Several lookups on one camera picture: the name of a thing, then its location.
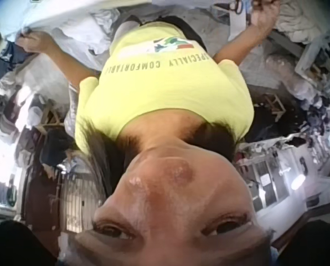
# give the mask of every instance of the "eye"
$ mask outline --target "eye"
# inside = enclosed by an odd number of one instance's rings
[[[217,222],[207,226],[207,228],[202,231],[202,234],[205,236],[217,236],[233,231],[248,223],[250,222],[248,221],[248,217],[246,215],[242,217],[227,217],[226,219],[217,219]]]
[[[95,227],[94,230],[97,233],[103,234],[108,237],[118,238],[118,239],[133,239],[131,234],[124,232],[122,229],[119,229],[115,226],[104,226],[104,227]]]
[[[240,227],[240,224],[236,223],[236,222],[226,222],[226,223],[221,223],[220,225],[218,225],[216,227],[215,230],[213,230],[212,232],[210,232],[208,234],[208,236],[216,236],[218,234],[225,234],[228,233],[234,229],[237,229],[238,227]]]

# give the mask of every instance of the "yellow t-shirt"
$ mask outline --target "yellow t-shirt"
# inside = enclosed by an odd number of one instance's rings
[[[190,110],[231,126],[237,139],[249,130],[254,108],[234,62],[219,65],[167,23],[137,28],[112,44],[100,80],[80,83],[76,143],[85,151],[83,121],[117,139],[134,118],[161,109]]]

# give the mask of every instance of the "white cloth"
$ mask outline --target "white cloth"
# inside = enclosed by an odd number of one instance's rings
[[[150,0],[0,0],[0,33],[11,42],[24,27],[55,28],[67,21],[101,9],[149,3]]]
[[[102,9],[95,15],[87,14],[81,19],[68,19],[59,28],[67,37],[87,44],[88,50],[102,54],[110,47],[111,28],[119,15],[116,9]]]
[[[276,28],[295,43],[307,44],[322,34],[315,22],[305,16],[296,0],[281,0]]]

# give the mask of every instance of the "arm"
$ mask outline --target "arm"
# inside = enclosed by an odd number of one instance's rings
[[[79,90],[79,84],[84,79],[95,76],[97,73],[77,61],[70,54],[65,53],[59,47],[58,49],[46,53],[49,58],[57,65],[60,71],[64,74],[66,79]]]
[[[280,0],[253,1],[253,7],[251,25],[214,56],[217,64],[229,59],[240,65],[272,31],[280,13]]]
[[[213,59],[217,64],[228,59],[236,65],[240,65],[250,51],[259,45],[262,40],[256,29],[250,26],[224,46]]]
[[[16,44],[24,48],[26,52],[46,54],[57,65],[66,79],[78,89],[82,80],[90,76],[97,76],[95,71],[62,51],[53,38],[45,32],[24,34],[16,40]]]

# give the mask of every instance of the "metal grill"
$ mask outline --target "metal grill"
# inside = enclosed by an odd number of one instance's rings
[[[100,191],[88,175],[63,175],[60,224],[64,232],[92,229],[92,217],[103,203]]]

